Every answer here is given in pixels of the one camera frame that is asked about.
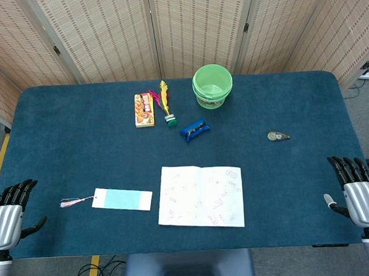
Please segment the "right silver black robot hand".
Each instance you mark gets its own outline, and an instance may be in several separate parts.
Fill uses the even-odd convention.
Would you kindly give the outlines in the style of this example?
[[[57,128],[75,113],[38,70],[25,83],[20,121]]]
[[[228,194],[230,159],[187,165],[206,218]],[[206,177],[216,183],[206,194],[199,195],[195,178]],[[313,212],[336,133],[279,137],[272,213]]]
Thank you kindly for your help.
[[[341,186],[346,207],[324,194],[326,205],[337,214],[349,218],[356,226],[369,228],[369,169],[359,158],[328,157]]]

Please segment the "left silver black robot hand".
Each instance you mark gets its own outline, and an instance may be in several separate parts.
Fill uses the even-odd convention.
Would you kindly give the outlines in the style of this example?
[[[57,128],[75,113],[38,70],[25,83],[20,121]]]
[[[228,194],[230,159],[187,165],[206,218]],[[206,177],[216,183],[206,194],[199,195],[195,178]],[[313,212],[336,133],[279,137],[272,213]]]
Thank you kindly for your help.
[[[35,225],[22,228],[30,193],[37,183],[32,179],[24,180],[0,193],[0,251],[13,249],[20,240],[39,231],[46,223],[44,216]]]

